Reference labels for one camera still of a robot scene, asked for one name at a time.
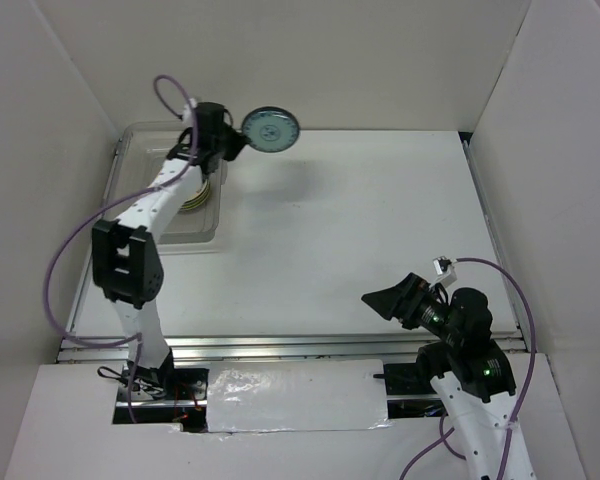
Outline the cream plate with floral marks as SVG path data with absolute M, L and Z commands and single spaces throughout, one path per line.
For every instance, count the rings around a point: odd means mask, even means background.
M 201 188 L 195 193 L 195 195 L 190 199 L 194 204 L 204 204 L 211 192 L 211 184 L 210 179 L 206 177 L 201 185 Z

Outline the blue floral plate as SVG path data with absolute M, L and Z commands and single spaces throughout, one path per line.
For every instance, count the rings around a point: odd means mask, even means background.
M 301 127 L 297 118 L 276 106 L 264 106 L 249 112 L 242 121 L 241 132 L 249 146 L 263 153 L 280 153 L 299 139 Z

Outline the lime green plate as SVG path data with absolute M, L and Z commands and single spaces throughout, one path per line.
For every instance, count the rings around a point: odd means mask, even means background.
M 200 207 L 204 206 L 204 205 L 205 205 L 205 204 L 208 202 L 208 200 L 209 200 L 209 198 L 210 198 L 210 196 L 211 196 L 211 192 L 210 192 L 210 195 L 209 195 L 209 197 L 208 197 L 207 201 L 206 201 L 204 204 L 194 204 L 193 202 L 191 202 L 191 201 L 190 201 L 190 199 L 191 199 L 192 197 L 191 197 L 191 198 L 189 198 L 188 200 L 186 200 L 186 201 L 185 201 L 185 202 L 184 202 L 184 203 L 181 205 L 181 207 L 180 207 L 180 208 L 179 208 L 179 210 L 178 210 L 178 213 L 179 213 L 179 214 L 187 214 L 187 213 L 193 212 L 193 211 L 195 211 L 196 209 L 198 209 L 198 208 L 200 208 Z

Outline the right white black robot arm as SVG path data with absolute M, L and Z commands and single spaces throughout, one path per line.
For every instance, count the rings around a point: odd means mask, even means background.
M 416 357 L 418 385 L 435 392 L 451 426 L 439 442 L 456 438 L 472 479 L 535 476 L 518 416 L 526 386 L 518 387 L 509 359 L 492 337 L 487 296 L 461 287 L 449 299 L 440 284 L 411 273 L 362 301 L 407 330 L 423 328 L 436 342 Z

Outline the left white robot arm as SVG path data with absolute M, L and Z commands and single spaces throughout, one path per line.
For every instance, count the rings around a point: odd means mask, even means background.
M 219 164 L 235 159 L 248 143 L 221 104 L 197 103 L 184 110 L 183 119 L 189 126 L 167 153 L 150 191 L 91 230 L 93 282 L 132 339 L 128 368 L 156 399 L 173 394 L 178 377 L 156 304 L 164 283 L 157 243 L 184 204 L 203 192 Z

